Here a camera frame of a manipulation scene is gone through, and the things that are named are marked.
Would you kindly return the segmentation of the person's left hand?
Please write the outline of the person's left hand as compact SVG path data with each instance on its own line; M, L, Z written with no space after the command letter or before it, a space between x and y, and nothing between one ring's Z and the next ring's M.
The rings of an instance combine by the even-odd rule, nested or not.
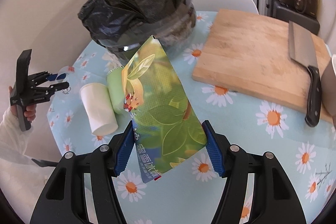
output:
M26 107L26 111L24 112L24 116L27 118L27 120L31 123L36 118L36 105L31 105ZM17 114L17 107L16 106L10 106L11 113L18 118Z

